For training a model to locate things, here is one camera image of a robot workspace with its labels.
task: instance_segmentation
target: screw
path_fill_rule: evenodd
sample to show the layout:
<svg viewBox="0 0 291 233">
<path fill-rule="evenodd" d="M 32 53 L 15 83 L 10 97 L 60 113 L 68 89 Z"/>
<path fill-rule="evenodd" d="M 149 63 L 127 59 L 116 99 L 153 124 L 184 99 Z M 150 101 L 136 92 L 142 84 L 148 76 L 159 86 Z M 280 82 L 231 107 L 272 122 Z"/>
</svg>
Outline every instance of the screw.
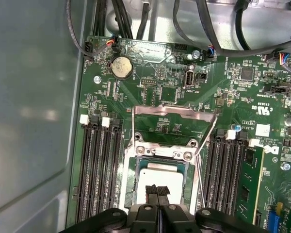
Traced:
<svg viewBox="0 0 291 233">
<path fill-rule="evenodd" d="M 211 213 L 210 213 L 209 210 L 202 210 L 202 214 L 203 214 L 203 215 L 206 215 L 206 216 L 211 215 Z"/>
<path fill-rule="evenodd" d="M 192 159 L 192 154 L 190 152 L 185 152 L 183 158 L 187 161 L 190 161 Z"/>
<path fill-rule="evenodd" d="M 194 50 L 194 51 L 192 52 L 192 57 L 193 57 L 194 59 L 198 59 L 198 58 L 200 57 L 200 52 L 199 52 L 198 50 Z"/>
<path fill-rule="evenodd" d="M 170 209 L 170 210 L 175 210 L 177 207 L 175 206 L 175 205 L 170 205 L 169 207 L 168 207 L 168 209 Z"/>
<path fill-rule="evenodd" d="M 145 153 L 145 148 L 144 147 L 137 147 L 136 153 L 137 153 L 137 155 L 143 155 Z"/>
<path fill-rule="evenodd" d="M 101 77 L 100 76 L 95 76 L 94 77 L 94 83 L 96 83 L 96 84 L 99 84 L 99 83 L 101 83 Z"/>
<path fill-rule="evenodd" d="M 291 165 L 286 163 L 286 162 L 283 162 L 280 166 L 280 168 L 283 170 L 283 171 L 289 171 L 290 168 L 291 168 Z"/>
<path fill-rule="evenodd" d="M 188 70 L 194 70 L 195 66 L 194 65 L 189 65 Z"/>
</svg>

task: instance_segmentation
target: green circuit board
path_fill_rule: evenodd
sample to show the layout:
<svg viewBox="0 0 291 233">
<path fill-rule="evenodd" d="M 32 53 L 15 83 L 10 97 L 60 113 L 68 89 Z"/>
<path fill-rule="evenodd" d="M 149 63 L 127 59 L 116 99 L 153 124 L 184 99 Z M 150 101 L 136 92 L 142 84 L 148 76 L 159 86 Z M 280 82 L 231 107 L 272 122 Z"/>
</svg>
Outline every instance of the green circuit board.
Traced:
<svg viewBox="0 0 291 233">
<path fill-rule="evenodd" d="M 97 48 L 107 40 L 88 37 L 87 47 Z M 218 130 L 226 132 L 232 124 L 242 127 L 246 140 L 242 141 L 241 147 L 232 145 L 235 154 L 236 148 L 244 150 L 244 157 L 238 161 L 241 167 L 231 213 L 269 229 L 270 212 L 276 212 L 279 232 L 291 233 L 291 127 L 285 124 L 291 117 L 291 74 L 283 70 L 279 62 L 264 61 L 262 55 L 247 58 L 214 55 L 206 59 L 205 51 L 191 46 L 128 39 L 120 39 L 119 48 L 117 56 L 129 58 L 132 64 L 131 74 L 124 80 L 117 79 L 111 69 L 114 52 L 110 47 L 93 59 L 84 59 L 79 119 L 81 115 L 88 115 L 91 120 L 100 122 L 102 117 L 107 117 L 117 131 L 109 136 L 109 144 L 114 144 L 112 156 L 104 159 L 103 152 L 99 152 L 95 160 L 91 156 L 94 156 L 96 146 L 101 146 L 98 140 L 103 142 L 102 136 L 97 139 L 95 134 L 89 133 L 96 129 L 87 129 L 78 123 L 67 226 L 108 207 L 118 207 L 124 150 L 132 137 L 132 109 L 136 105 L 156 107 L 165 104 L 189 106 L 197 112 L 216 114 L 213 146 L 222 143 L 217 141 Z M 190 56 L 194 50 L 201 54 L 197 59 Z M 291 66 L 291 57 L 287 64 Z M 193 83 L 187 85 L 184 77 L 192 65 Z M 267 91 L 274 86 L 284 86 L 289 93 L 269 94 Z M 185 145 L 192 138 L 200 142 L 208 126 L 205 122 L 196 123 L 173 114 L 164 117 L 140 115 L 136 117 L 135 125 L 135 130 L 142 132 L 146 141 L 168 145 Z M 259 145 L 248 148 L 250 139 L 258 139 Z M 89 146 L 86 147 L 85 142 L 90 142 Z M 200 153 L 202 179 L 208 171 L 210 143 L 208 139 Z M 290 169 L 284 170 L 283 164 L 289 164 Z M 131 204 L 135 168 L 135 160 L 131 160 L 125 205 Z M 192 174 L 192 171 L 186 173 L 188 198 L 192 192 Z M 198 200 L 196 208 L 200 207 L 200 198 Z"/>
</svg>

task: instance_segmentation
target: chip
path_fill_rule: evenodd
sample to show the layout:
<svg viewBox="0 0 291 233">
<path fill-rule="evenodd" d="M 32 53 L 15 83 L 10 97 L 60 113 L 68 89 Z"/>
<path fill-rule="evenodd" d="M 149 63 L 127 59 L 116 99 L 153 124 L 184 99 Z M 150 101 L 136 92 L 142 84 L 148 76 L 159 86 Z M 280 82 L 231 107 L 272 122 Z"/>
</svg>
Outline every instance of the chip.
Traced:
<svg viewBox="0 0 291 233">
<path fill-rule="evenodd" d="M 253 69 L 252 68 L 242 68 L 241 80 L 252 81 L 253 80 Z"/>
<path fill-rule="evenodd" d="M 252 150 L 247 150 L 245 161 L 249 164 L 253 164 L 253 159 L 254 159 L 254 152 Z"/>
<path fill-rule="evenodd" d="M 224 105 L 224 99 L 223 98 L 217 98 L 217 105 L 223 106 Z"/>
<path fill-rule="evenodd" d="M 248 202 L 249 190 L 245 186 L 242 186 L 241 197 L 244 201 Z"/>
</svg>

